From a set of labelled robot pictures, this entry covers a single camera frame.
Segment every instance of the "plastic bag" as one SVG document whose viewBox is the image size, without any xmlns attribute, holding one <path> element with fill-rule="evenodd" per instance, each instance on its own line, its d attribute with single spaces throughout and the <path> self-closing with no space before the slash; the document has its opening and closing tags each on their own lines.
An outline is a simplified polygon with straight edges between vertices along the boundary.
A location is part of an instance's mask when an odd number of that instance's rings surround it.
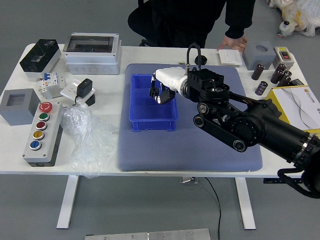
<svg viewBox="0 0 320 240">
<path fill-rule="evenodd" d="M 116 128 L 101 122 L 85 103 L 63 110 L 61 114 L 63 131 L 72 135 L 75 142 L 72 167 L 89 179 L 98 177 L 115 152 L 112 133 Z"/>
<path fill-rule="evenodd" d="M 320 27 L 320 0 L 270 0 L 269 7 L 278 7 L 284 21 L 290 27 L 282 35 L 288 36 L 293 31 L 313 37 Z"/>
</svg>

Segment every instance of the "yellow button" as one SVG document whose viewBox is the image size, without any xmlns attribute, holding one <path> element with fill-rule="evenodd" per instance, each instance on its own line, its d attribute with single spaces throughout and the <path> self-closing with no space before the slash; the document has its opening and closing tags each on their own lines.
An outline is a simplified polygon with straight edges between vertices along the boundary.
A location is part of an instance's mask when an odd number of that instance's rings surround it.
<svg viewBox="0 0 320 240">
<path fill-rule="evenodd" d="M 45 137 L 45 134 L 42 131 L 35 131 L 33 133 L 33 138 L 36 140 L 41 140 Z"/>
</svg>

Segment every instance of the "black cable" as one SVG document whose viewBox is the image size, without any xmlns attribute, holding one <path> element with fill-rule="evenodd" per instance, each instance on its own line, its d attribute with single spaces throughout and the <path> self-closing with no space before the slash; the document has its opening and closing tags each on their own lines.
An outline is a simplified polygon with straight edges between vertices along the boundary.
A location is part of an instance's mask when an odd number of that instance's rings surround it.
<svg viewBox="0 0 320 240">
<path fill-rule="evenodd" d="M 74 104 L 72 105 L 72 106 L 75 106 L 76 104 L 77 104 L 77 98 L 78 98 L 79 96 L 77 95 L 77 96 L 75 96 L 75 99 L 74 99 Z"/>
<path fill-rule="evenodd" d="M 298 183 L 293 181 L 291 177 L 286 175 L 286 174 L 300 173 L 302 171 L 303 170 L 300 168 L 284 168 L 284 169 L 280 169 L 277 174 L 284 183 L 288 184 L 290 187 L 292 187 L 294 190 L 298 191 L 302 195 L 312 199 L 320 199 L 320 197 L 317 194 L 315 194 L 314 192 L 305 190 L 303 187 L 299 186 Z"/>
<path fill-rule="evenodd" d="M 189 54 L 190 54 L 190 50 L 195 47 L 197 50 L 198 50 L 198 68 L 199 70 L 201 70 L 201 48 L 200 46 L 197 44 L 197 43 L 192 43 L 189 47 L 188 47 L 188 50 L 186 51 L 186 64 L 189 65 L 190 64 L 190 61 L 189 61 Z"/>
<path fill-rule="evenodd" d="M 221 206 L 220 206 L 220 201 L 219 201 L 219 197 L 218 197 L 218 194 L 214 188 L 214 186 L 212 186 L 211 182 L 209 181 L 209 179 L 207 177 L 204 177 L 210 184 L 211 188 L 213 189 L 214 191 L 214 194 L 216 196 L 216 199 L 218 201 L 218 205 L 219 205 L 219 222 L 218 222 L 218 240 L 220 240 L 220 223 L 221 223 Z"/>
</svg>

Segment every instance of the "metal sheet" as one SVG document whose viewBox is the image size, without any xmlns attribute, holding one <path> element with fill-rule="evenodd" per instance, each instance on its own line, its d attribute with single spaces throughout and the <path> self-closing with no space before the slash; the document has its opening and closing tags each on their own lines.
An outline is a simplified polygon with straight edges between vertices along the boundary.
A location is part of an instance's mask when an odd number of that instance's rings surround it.
<svg viewBox="0 0 320 240">
<path fill-rule="evenodd" d="M 210 240 L 208 228 L 176 231 L 88 235 L 85 240 Z"/>
</svg>

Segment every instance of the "white plush toy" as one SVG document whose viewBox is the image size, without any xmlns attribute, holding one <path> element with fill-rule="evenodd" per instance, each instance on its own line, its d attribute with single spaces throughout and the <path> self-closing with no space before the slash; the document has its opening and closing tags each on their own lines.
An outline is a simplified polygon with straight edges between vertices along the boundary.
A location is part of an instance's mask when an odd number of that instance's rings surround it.
<svg viewBox="0 0 320 240">
<path fill-rule="evenodd" d="M 291 35 L 293 31 L 312 37 L 320 27 L 320 0 L 270 0 L 269 7 L 282 12 L 280 37 Z"/>
</svg>

